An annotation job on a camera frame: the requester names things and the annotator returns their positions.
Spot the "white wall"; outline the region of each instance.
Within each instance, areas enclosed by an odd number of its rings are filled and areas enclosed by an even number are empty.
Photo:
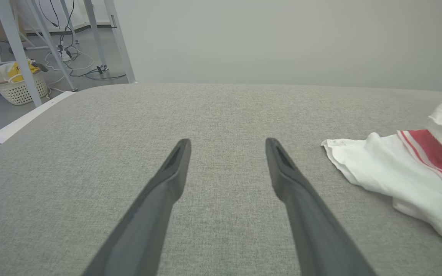
[[[86,15],[86,9],[84,8],[84,1],[83,0],[77,0],[77,1],[79,2],[81,11],[83,12],[83,17],[86,18],[86,22],[89,23]],[[93,11],[95,12],[95,19],[97,20],[98,25],[110,24],[109,16],[107,14],[107,10],[105,9],[105,1],[110,1],[110,0],[91,1],[91,3],[93,4]]]
[[[140,82],[442,90],[442,0],[114,0]]]

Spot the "table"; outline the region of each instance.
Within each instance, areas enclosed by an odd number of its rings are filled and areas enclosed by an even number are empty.
[[[16,119],[11,124],[3,127],[0,129],[0,146],[7,141],[11,136],[13,136],[15,133],[17,133],[20,129],[22,129],[24,126],[26,126],[29,122],[31,122],[33,119],[41,115],[44,111],[51,108],[51,106],[55,105],[56,103],[62,101],[63,99],[67,98],[68,96],[71,96],[75,92],[72,91],[65,91],[58,96],[55,96],[51,100],[47,101],[46,103],[42,104],[41,106],[33,109],[32,111],[28,112],[27,114],[23,115],[22,117]]]
[[[172,147],[190,138],[158,275],[299,275],[265,139],[279,139],[378,275],[442,275],[442,237],[351,185],[330,138],[421,129],[442,92],[117,84],[73,94],[0,147],[0,275],[80,275]]]
[[[61,1],[61,4],[63,5],[64,13],[66,14],[66,17],[69,17],[69,14],[67,12],[67,8],[65,6],[64,1]],[[63,72],[64,77],[66,78],[67,82],[69,83],[69,86],[71,86],[72,91],[77,91],[74,84],[72,84],[71,79],[69,78],[69,74],[66,71],[66,68],[64,67],[64,63],[61,61],[61,59],[58,56],[56,47],[54,47],[54,43],[51,40],[51,36],[49,34],[49,30],[47,30],[47,27],[45,26],[42,14],[38,11],[37,4],[35,0],[28,0],[28,7],[30,7],[30,10],[32,11],[32,14],[35,16],[35,20],[37,21],[37,25],[42,32],[42,36],[44,36],[44,40],[47,42],[48,48],[51,50],[52,55],[56,58],[56,61],[58,61],[58,66],[60,70]],[[20,35],[18,32],[18,28],[15,25],[15,18],[14,14],[11,10],[11,5],[9,0],[0,0],[0,21],[5,29],[5,33],[7,34],[7,38],[9,41],[9,44],[11,45],[11,49],[14,53],[16,62],[19,64],[27,64],[26,54],[23,49],[23,45],[21,44]],[[33,76],[30,71],[30,68],[27,66],[21,67],[21,75],[23,76],[23,79],[25,80],[25,83],[28,88],[28,92],[30,93],[30,96],[32,97],[33,103],[35,104],[35,107],[38,107],[39,105],[42,105],[42,101],[40,100],[40,96],[37,91],[37,87],[35,86],[35,82],[33,81]]]

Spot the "fabric texture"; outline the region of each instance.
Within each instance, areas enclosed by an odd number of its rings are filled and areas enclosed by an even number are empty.
[[[181,138],[192,154],[158,275],[299,275],[277,138],[379,275],[442,275],[442,238],[349,185],[320,142],[420,129],[442,92],[121,84],[57,103],[0,147],[0,275],[80,275]]]
[[[322,146],[350,183],[393,197],[394,208],[442,236],[442,103],[429,119],[426,130],[324,140]]]

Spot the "yellow object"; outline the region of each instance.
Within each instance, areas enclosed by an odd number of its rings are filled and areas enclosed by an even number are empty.
[[[30,67],[30,71],[32,72],[32,74],[38,70],[37,67],[33,66],[30,64],[30,60],[28,60],[28,66]],[[18,66],[18,64],[15,62],[15,64],[13,65],[13,68],[11,68],[11,70],[8,72],[8,77],[13,77],[15,75],[21,74],[20,71],[20,67]],[[18,77],[15,77],[14,79],[11,80],[12,82],[21,82],[23,81],[23,77],[21,75],[19,75]]]

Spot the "white cable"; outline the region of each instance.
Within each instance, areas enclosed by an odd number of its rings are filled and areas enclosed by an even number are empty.
[[[52,67],[51,65],[49,65],[49,63],[51,63],[50,61],[47,60],[47,57],[49,57],[49,54],[52,54],[52,52],[47,52],[47,56],[45,56],[45,59],[44,59],[46,61],[45,66],[50,67],[50,68],[52,68],[52,70],[55,70],[55,71],[61,71],[61,69],[56,69],[56,68]]]
[[[71,69],[71,68],[67,68],[67,70],[82,70],[82,69],[88,69],[88,68],[90,68],[93,64],[95,64],[95,60],[94,60],[89,54],[84,53],[84,52],[82,52],[82,51],[80,51],[80,50],[78,50],[78,49],[76,49],[76,48],[74,48],[74,49],[75,49],[76,51],[78,51],[78,52],[84,54],[85,56],[88,56],[89,58],[91,58],[91,64],[88,65],[88,66],[86,66],[86,67],[84,67],[84,68],[72,68],[72,69]],[[47,53],[47,56],[45,56],[45,59],[44,59],[44,60],[46,61],[45,66],[47,66],[47,67],[49,67],[49,68],[52,68],[52,70],[55,70],[55,71],[62,71],[62,70],[60,70],[60,69],[56,69],[56,68],[52,67],[51,65],[49,65],[50,61],[47,60],[47,58],[49,57],[49,54],[52,54],[52,52],[48,52],[48,53]],[[69,61],[69,63],[67,63],[67,62],[68,62],[68,61],[65,61],[64,64],[66,64],[66,65],[69,67],[69,64],[71,63],[71,61]],[[64,91],[62,91],[62,90],[60,90],[60,89],[57,89],[57,88],[55,88],[55,87],[50,87],[51,84],[56,84],[56,83],[60,82],[61,80],[63,80],[63,78],[64,78],[64,75],[63,75],[59,80],[56,80],[55,82],[51,82],[50,84],[47,84],[47,87],[48,87],[49,89],[51,89],[51,91],[49,92],[49,94],[52,93],[52,89],[53,89],[53,90],[60,91],[60,92],[64,92]]]
[[[83,53],[83,52],[81,52],[80,50],[78,50],[78,49],[76,49],[76,48],[74,48],[74,47],[72,47],[72,48],[75,49],[76,51],[78,51],[78,52],[84,54],[85,56],[88,56],[89,58],[91,58],[91,64],[90,64],[90,65],[86,66],[85,68],[72,68],[72,70],[88,69],[88,68],[90,68],[93,64],[95,64],[95,60],[94,60],[89,54],[87,54],[87,53]]]

